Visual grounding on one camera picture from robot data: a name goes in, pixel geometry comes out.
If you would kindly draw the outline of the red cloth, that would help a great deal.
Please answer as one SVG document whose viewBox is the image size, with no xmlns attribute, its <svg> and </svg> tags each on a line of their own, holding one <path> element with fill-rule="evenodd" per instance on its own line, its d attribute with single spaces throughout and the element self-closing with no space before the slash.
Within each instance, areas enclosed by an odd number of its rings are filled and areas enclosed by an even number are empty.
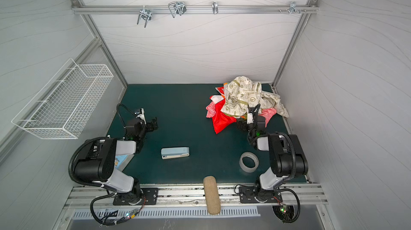
<svg viewBox="0 0 411 230">
<path fill-rule="evenodd" d="M 210 104 L 206 107 L 207 118 L 211 118 L 213 122 L 214 132 L 219 134 L 227 126 L 237 122 L 235 117 L 226 115 L 221 111 L 225 104 L 224 87 L 216 88 L 218 95 L 210 96 Z"/>
</svg>

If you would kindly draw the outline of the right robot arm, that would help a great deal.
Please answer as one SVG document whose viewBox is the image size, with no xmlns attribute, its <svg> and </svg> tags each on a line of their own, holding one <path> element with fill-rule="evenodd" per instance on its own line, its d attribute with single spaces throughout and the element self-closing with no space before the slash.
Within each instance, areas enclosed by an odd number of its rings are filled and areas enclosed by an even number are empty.
<svg viewBox="0 0 411 230">
<path fill-rule="evenodd" d="M 266 131 L 265 117 L 259 115 L 260 106 L 249 108 L 247 120 L 239 120 L 238 125 L 248 130 L 247 141 L 255 150 L 269 153 L 269 167 L 252 186 L 236 185 L 234 193 L 243 204 L 277 202 L 273 206 L 275 216 L 290 224 L 299 218 L 301 202 L 296 191 L 282 185 L 307 175 L 308 162 L 296 135 Z"/>
</svg>

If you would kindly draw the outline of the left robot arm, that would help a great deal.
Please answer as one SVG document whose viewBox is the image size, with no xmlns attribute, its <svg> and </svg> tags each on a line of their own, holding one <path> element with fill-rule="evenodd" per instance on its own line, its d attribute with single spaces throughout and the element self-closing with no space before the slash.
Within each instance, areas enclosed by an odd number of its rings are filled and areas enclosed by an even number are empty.
<svg viewBox="0 0 411 230">
<path fill-rule="evenodd" d="M 121 139 L 109 136 L 86 140 L 72 155 L 68 164 L 71 180 L 82 186 L 99 187 L 106 195 L 94 198 L 90 203 L 92 217 L 100 226 L 115 226 L 136 217 L 145 205 L 157 203 L 157 188 L 142 188 L 138 179 L 116 168 L 116 157 L 139 154 L 147 133 L 158 129 L 157 119 L 147 121 L 144 109 L 127 112 L 133 119 L 121 120 L 125 136 Z M 112 198 L 115 204 L 134 205 L 136 208 L 119 217 L 118 211 L 98 216 L 94 204 Z"/>
</svg>

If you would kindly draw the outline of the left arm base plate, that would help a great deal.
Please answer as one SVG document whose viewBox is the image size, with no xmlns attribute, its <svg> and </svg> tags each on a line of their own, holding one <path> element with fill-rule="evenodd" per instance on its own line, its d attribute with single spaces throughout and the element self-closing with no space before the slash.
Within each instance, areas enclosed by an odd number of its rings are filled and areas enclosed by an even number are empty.
<svg viewBox="0 0 411 230">
<path fill-rule="evenodd" d="M 132 192 L 118 194 L 114 200 L 113 205 L 155 205 L 158 198 L 158 188 L 141 188 L 138 194 Z"/>
</svg>

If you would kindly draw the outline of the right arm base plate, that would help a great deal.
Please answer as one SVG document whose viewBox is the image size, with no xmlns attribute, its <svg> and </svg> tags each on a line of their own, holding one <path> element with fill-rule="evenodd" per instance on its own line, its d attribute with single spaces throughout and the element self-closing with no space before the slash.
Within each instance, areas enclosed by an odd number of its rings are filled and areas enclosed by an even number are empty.
<svg viewBox="0 0 411 230">
<path fill-rule="evenodd" d="M 241 204 L 283 203 L 279 193 L 274 190 L 264 190 L 256 186 L 236 185 L 234 192 L 239 196 Z"/>
</svg>

